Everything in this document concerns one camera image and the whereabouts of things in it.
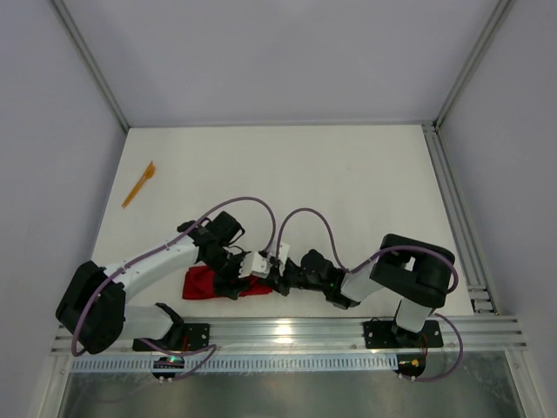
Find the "red cloth napkin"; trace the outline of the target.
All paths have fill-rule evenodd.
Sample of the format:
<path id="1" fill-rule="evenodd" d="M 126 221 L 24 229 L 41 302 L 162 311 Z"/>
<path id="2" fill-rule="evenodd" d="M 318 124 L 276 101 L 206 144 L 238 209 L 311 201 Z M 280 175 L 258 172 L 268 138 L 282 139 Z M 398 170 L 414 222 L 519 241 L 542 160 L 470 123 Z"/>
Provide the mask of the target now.
<path id="1" fill-rule="evenodd" d="M 183 300 L 210 300 L 267 295 L 272 289 L 256 276 L 248 276 L 232 283 L 218 283 L 217 275 L 208 266 L 196 266 L 185 274 L 182 291 Z"/>

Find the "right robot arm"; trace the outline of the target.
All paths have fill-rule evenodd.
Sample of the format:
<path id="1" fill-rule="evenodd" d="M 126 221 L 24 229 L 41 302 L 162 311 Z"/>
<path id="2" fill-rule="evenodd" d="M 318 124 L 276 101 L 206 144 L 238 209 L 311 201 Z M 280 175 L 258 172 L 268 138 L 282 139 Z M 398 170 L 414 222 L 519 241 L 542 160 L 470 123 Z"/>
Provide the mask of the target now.
<path id="1" fill-rule="evenodd" d="M 370 320 L 372 337 L 382 346 L 417 347 L 426 343 L 426 322 L 456 290 L 459 275 L 453 253 L 397 234 L 387 234 L 379 250 L 351 271 L 336 267 L 321 253 L 310 250 L 297 265 L 271 258 L 263 282 L 284 296 L 290 290 L 320 292 L 340 309 L 358 307 L 373 293 L 387 289 L 400 297 L 393 319 Z"/>

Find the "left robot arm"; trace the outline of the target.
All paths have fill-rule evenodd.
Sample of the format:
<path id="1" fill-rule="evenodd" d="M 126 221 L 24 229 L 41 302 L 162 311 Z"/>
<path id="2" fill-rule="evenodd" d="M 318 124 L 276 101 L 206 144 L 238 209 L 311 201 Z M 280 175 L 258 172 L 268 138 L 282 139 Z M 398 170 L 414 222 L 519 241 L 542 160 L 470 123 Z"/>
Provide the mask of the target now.
<path id="1" fill-rule="evenodd" d="M 235 218 L 221 212 L 199 225 L 182 224 L 177 236 L 132 260 L 108 266 L 84 262 L 74 272 L 55 313 L 72 335 L 72 354 L 100 354 L 126 339 L 143 349 L 185 348 L 188 327 L 177 312 L 162 302 L 133 306 L 131 299 L 170 274 L 199 263 L 217 278 L 234 282 L 243 256 L 228 248 L 244 233 Z"/>

